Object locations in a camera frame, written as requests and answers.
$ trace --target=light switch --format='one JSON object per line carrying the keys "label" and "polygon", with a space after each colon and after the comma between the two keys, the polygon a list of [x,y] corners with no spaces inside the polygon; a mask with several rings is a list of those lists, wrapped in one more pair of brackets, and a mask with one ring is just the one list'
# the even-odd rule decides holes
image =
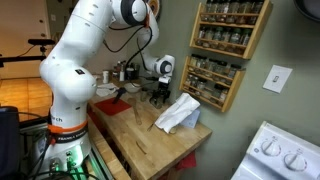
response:
{"label": "light switch", "polygon": [[291,72],[290,68],[273,65],[263,88],[280,93]]}

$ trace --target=black cable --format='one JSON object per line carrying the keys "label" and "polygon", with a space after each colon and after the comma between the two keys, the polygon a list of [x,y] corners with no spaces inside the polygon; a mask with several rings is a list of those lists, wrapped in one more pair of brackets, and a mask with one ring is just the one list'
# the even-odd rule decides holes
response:
{"label": "black cable", "polygon": [[72,180],[75,180],[74,177],[72,176],[72,174],[70,174],[69,172],[65,172],[65,171],[44,171],[44,172],[38,173],[36,175],[32,175],[29,178],[36,178],[38,176],[46,175],[46,174],[65,175],[63,178],[70,177]]}
{"label": "black cable", "polygon": [[136,57],[137,54],[139,54],[141,51],[143,51],[144,48],[147,47],[147,46],[149,45],[149,43],[151,42],[153,34],[152,34],[152,29],[151,29],[150,26],[149,26],[149,30],[150,30],[150,37],[149,37],[148,42],[147,42],[141,49],[139,48],[139,50],[130,57],[130,59],[129,59],[129,60],[127,61],[127,63],[126,63],[126,68],[127,68],[128,64],[130,64],[130,62],[132,61],[132,59],[133,59],[134,57]]}
{"label": "black cable", "polygon": [[65,172],[65,171],[45,171],[45,172],[38,173],[36,175],[32,175],[29,178],[36,178],[38,176],[46,175],[46,174],[63,174],[65,176],[71,177],[73,180],[74,180],[73,175],[83,175],[83,176],[89,176],[89,177],[96,179],[96,180],[100,180],[98,177],[96,177],[92,174],[89,174],[89,173],[82,173],[82,172],[71,173],[71,172]]}
{"label": "black cable", "polygon": [[[139,41],[138,41],[138,39],[137,39],[137,46],[138,46],[138,49],[140,50],[140,46],[139,46]],[[143,68],[144,68],[145,70],[147,70],[146,63],[144,62],[144,58],[143,58],[141,52],[140,52],[140,57],[141,57],[141,59],[142,59]]]}
{"label": "black cable", "polygon": [[143,28],[143,26],[141,26],[140,28],[138,28],[138,29],[130,36],[130,38],[129,38],[118,50],[112,50],[112,49],[110,49],[110,47],[108,46],[106,40],[103,40],[103,44],[106,46],[106,48],[107,48],[109,51],[111,51],[111,52],[113,52],[113,53],[117,53],[117,52],[121,51],[121,50],[124,48],[124,46],[126,46],[126,45],[128,44],[128,42],[133,38],[133,36],[134,36],[135,34],[137,34],[137,32],[138,32],[140,29],[142,29],[142,28]]}
{"label": "black cable", "polygon": [[34,113],[29,113],[29,112],[1,112],[1,114],[27,114],[27,115],[31,115],[31,116],[35,116],[35,117],[38,117],[38,118],[46,118],[46,117],[43,117],[43,116],[40,116],[39,114],[34,114]]}
{"label": "black cable", "polygon": [[125,27],[125,28],[113,28],[109,26],[109,29],[115,30],[115,31],[122,31],[122,30],[127,30],[127,29],[131,29],[135,26],[129,26],[129,27]]}
{"label": "black cable", "polygon": [[45,146],[44,151],[42,152],[42,154],[41,154],[40,157],[37,159],[36,163],[32,166],[32,168],[30,169],[30,171],[29,171],[29,173],[28,173],[28,175],[30,175],[30,174],[32,173],[32,171],[33,171],[33,168],[34,168],[34,167],[38,164],[38,162],[40,161],[40,164],[39,164],[39,166],[38,166],[38,169],[36,170],[36,173],[34,174],[35,176],[34,176],[33,180],[35,180],[37,174],[39,174],[39,171],[40,171],[40,169],[41,169],[41,166],[42,166],[44,157],[45,157],[46,152],[47,152],[47,150],[48,150],[48,148],[49,148],[49,146],[50,146],[50,140],[51,140],[51,139],[49,138],[49,131],[47,131],[46,138],[47,138],[47,141],[46,141],[46,146]]}
{"label": "black cable", "polygon": [[33,46],[31,46],[31,48],[29,48],[28,50],[27,50],[27,52],[25,52],[25,53],[22,53],[22,54],[20,54],[19,56],[17,56],[17,57],[20,57],[20,56],[23,56],[23,55],[25,55],[25,54],[27,54],[32,48],[34,48],[36,45],[33,45]]}
{"label": "black cable", "polygon": [[82,173],[82,172],[77,172],[77,173],[70,173],[71,175],[84,175],[84,176],[89,176],[89,177],[92,177],[93,179],[96,179],[96,180],[99,180],[98,177],[92,175],[92,174],[89,174],[89,173]]}

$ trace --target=stove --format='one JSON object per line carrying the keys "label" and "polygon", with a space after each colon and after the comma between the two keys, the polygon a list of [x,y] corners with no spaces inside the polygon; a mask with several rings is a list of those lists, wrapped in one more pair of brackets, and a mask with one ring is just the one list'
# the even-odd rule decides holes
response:
{"label": "stove", "polygon": [[263,122],[232,180],[320,180],[320,147]]}

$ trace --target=wooden spice rack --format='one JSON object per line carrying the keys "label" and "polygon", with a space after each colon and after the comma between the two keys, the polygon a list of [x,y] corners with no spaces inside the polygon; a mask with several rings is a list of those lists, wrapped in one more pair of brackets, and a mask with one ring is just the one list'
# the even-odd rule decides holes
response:
{"label": "wooden spice rack", "polygon": [[[262,35],[263,29],[264,29],[264,27],[268,21],[268,18],[271,14],[271,10],[272,10],[272,3],[270,2],[270,0],[264,1],[264,4],[263,4],[262,9],[259,14],[253,14],[253,13],[245,13],[245,14],[244,13],[204,13],[205,6],[202,3],[200,3],[199,7],[198,7],[198,12],[196,15],[195,23],[193,26],[192,37],[190,40],[190,47],[203,49],[203,50],[207,50],[207,51],[212,51],[212,52],[217,52],[217,53],[221,53],[221,54],[226,54],[226,55],[230,55],[230,56],[235,56],[235,57],[239,57],[239,58],[243,58],[243,59],[251,59],[251,57],[257,47],[259,39]],[[255,16],[258,18],[257,18],[255,25],[248,25],[248,24],[238,25],[238,24],[227,24],[227,23],[220,23],[220,22],[202,21],[201,16],[203,16],[203,15],[232,15],[232,16],[248,16],[248,17]],[[222,42],[222,41],[199,39],[198,34],[199,34],[200,26],[216,26],[216,27],[221,26],[221,27],[241,28],[241,29],[249,28],[249,29],[252,29],[252,33],[251,33],[251,37],[250,37],[250,40],[249,40],[247,46],[243,46],[240,44],[233,44],[233,43]],[[228,51],[224,51],[224,50],[198,46],[195,43],[197,40],[205,41],[208,43],[210,43],[210,42],[221,43],[226,46],[232,46],[235,48],[239,48],[239,49],[241,49],[242,53],[237,54],[235,52],[228,52]]]}
{"label": "wooden spice rack", "polygon": [[[231,81],[231,85],[227,85],[227,84],[225,84],[223,82],[215,81],[212,78],[209,78],[209,77],[204,76],[202,74],[197,74],[195,72],[189,71],[189,67],[192,67],[194,69],[200,69],[203,72],[211,73],[213,77],[217,76],[219,78],[223,78],[223,79],[229,80],[229,81]],[[233,102],[233,100],[234,100],[234,98],[235,98],[235,96],[236,96],[236,94],[238,92],[238,89],[239,89],[240,84],[242,82],[242,79],[243,79],[243,77],[245,75],[245,72],[246,72],[245,70],[239,70],[239,71],[236,72],[234,78],[229,78],[227,76],[224,76],[224,75],[212,72],[212,71],[208,71],[206,69],[202,69],[202,68],[198,68],[196,66],[190,65],[190,57],[187,56],[186,57],[186,62],[185,62],[184,68],[183,68],[183,73],[182,73],[182,78],[181,78],[179,89],[189,93],[190,95],[194,96],[197,99],[200,99],[200,100],[202,100],[204,102],[209,103],[210,105],[212,105],[215,108],[219,109],[221,112],[226,112],[226,111],[228,111],[230,109],[230,107],[232,105],[232,102]],[[191,92],[189,88],[191,88],[191,89],[193,89],[195,91],[199,91],[201,94],[203,93],[203,91],[201,91],[200,89],[197,89],[195,87],[192,87],[192,86],[189,86],[189,85],[185,84],[185,81],[187,79],[188,74],[192,74],[192,75],[197,76],[199,78],[206,79],[208,81],[212,81],[212,82],[214,82],[216,84],[220,84],[220,85],[224,86],[225,88],[229,89],[225,101],[221,102],[221,100],[219,98],[216,98],[216,97],[211,95],[210,99],[214,99],[216,102],[218,102],[218,103],[214,103],[214,102],[210,101],[209,99],[203,97],[202,95],[198,96],[194,92]]]}

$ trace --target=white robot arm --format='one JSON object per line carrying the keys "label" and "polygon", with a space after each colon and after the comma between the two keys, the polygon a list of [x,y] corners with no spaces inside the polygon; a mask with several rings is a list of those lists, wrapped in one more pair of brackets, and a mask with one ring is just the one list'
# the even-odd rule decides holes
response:
{"label": "white robot arm", "polygon": [[162,75],[159,78],[160,82],[169,83],[174,69],[175,58],[170,55],[165,55],[162,58],[154,57],[150,55],[149,52],[149,47],[159,38],[159,28],[152,10],[148,4],[142,1],[129,0],[129,4],[130,3],[132,3],[132,16],[123,16],[125,14],[123,12],[124,8],[122,8],[123,1],[113,3],[112,7],[115,12],[115,22],[123,25],[145,25],[145,28],[142,28],[138,32],[139,48],[146,46],[141,51],[145,68],[149,73],[155,72]]}
{"label": "white robot arm", "polygon": [[[149,14],[152,29],[152,45],[159,30],[150,7],[143,0],[79,0],[66,29],[48,57],[40,65],[42,79],[50,86],[53,105],[50,108],[48,130],[54,137],[45,146],[45,139],[35,143],[31,162],[41,154],[45,160],[37,167],[40,172],[48,169],[67,171],[79,167],[89,154],[91,145],[87,133],[87,101],[96,91],[96,80],[82,66],[95,56],[103,43],[110,24],[118,22],[130,26],[144,25]],[[150,38],[149,28],[139,33],[139,45],[144,46]],[[164,75],[169,82],[174,68],[174,58],[152,57],[147,48],[142,50],[147,69]]]}

